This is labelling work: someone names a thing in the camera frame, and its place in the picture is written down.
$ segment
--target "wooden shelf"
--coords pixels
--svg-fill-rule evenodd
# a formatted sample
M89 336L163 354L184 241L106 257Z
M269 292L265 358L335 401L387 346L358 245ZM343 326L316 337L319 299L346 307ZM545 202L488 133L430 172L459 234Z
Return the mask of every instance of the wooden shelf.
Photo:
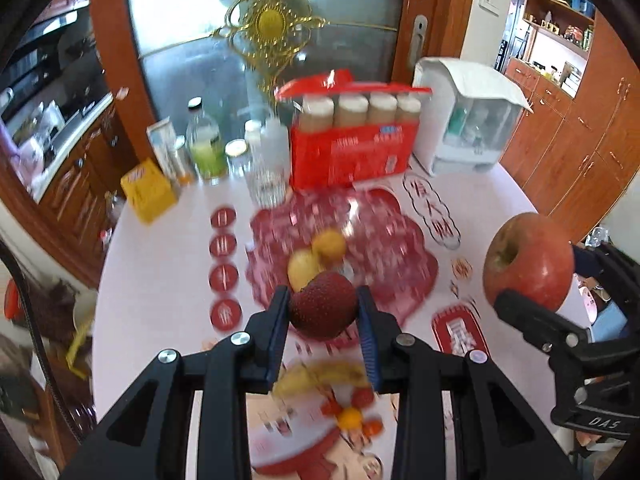
M557 0L546 0L546 1L548 1L549 5L552 5L556 9L562 9L562 12L567 10L568 12L574 14L580 20L583 20L584 22L586 22L587 23L587 27L589 25L593 25L595 23L595 21L592 18L590 18L586 14L583 14L583 13L579 12L578 10L572 9L571 7L569 7L568 4L562 4L562 3L558 2ZM554 13L553 9L550 9L550 11L551 11L551 15L553 17L553 13Z
M531 23L529 20L525 20L524 18L522 20L524 22L526 22L526 23L529 23L529 25L531 25L531 27L535 28L538 32L541 32L545 36L548 36L551 39L557 41L562 46L567 47L569 50L571 50L573 53L577 54L581 58L583 58L585 60L589 59L589 53L586 50L584 50L583 48L577 46L575 43L572 43L571 41L566 40L565 38L563 38L562 36L559 36L558 34L552 33L550 30L546 30L546 28L542 28L537 23Z

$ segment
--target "lemon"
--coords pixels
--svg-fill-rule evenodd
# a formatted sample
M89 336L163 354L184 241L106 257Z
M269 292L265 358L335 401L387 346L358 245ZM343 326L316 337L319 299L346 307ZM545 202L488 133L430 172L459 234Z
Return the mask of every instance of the lemon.
M325 229L311 241L311 249L322 261L340 262L347 252L347 240L337 229Z
M299 292L323 270L324 267L311 249L295 251L289 258L289 264L287 265L287 276L289 277L291 288L295 292Z

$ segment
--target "silver screw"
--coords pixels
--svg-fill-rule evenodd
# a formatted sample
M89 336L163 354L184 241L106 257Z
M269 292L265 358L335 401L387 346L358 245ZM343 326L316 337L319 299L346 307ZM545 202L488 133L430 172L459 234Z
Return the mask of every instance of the silver screw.
M567 334L566 339L564 341L566 342L567 346L574 348L578 346L578 343L580 340L578 339L577 335L571 332L570 334Z
M415 337L411 334L400 334L396 337L396 343L400 346L413 346L415 343Z
M577 404L582 404L587 400L587 390L583 387L578 388L574 393L574 400Z
M178 352L168 348L167 350L162 350L158 354L158 361L166 365L169 363L173 363L177 357L178 357Z
M236 346L246 345L251 341L251 336L247 332L236 332L231 336L231 342Z
M487 362L489 357L482 350L472 350L471 352L469 352L469 359L481 365Z

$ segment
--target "black cable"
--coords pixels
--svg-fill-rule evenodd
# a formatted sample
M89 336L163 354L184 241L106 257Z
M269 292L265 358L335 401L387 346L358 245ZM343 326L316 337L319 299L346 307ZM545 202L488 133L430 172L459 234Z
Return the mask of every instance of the black cable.
M14 279L15 286L18 289L18 295L20 296L20 302L24 308L24 317L27 320L27 326L29 328L29 334L31 335L31 341L33 342L33 348L36 352L36 357L38 358L40 367L42 368L44 378L47 380L47 385L51 391L53 402L68 426L69 431L71 431L71 434L80 443L82 442L82 432L73 420L71 411L69 411L65 399L60 392L60 388L58 387L58 383L53 376L53 371L51 370L49 359L47 358L47 354L42 343L42 336L40 335L40 330L38 329L33 313L27 281L24 278L20 264L15 259L14 254L11 252L9 247L6 246L2 238L0 238L0 260L2 260L2 263L4 263L4 266L11 274L11 277Z

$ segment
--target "red carton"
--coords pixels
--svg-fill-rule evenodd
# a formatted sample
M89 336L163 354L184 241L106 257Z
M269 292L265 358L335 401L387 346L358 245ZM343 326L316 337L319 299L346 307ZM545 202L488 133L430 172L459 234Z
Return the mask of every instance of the red carton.
M334 95L368 92L430 94L430 88L398 83L355 82L348 70L290 81L276 91L276 99L303 95ZM350 184L402 173L409 163L418 123L367 124L353 128L330 128L316 134L290 130L291 185L294 189Z

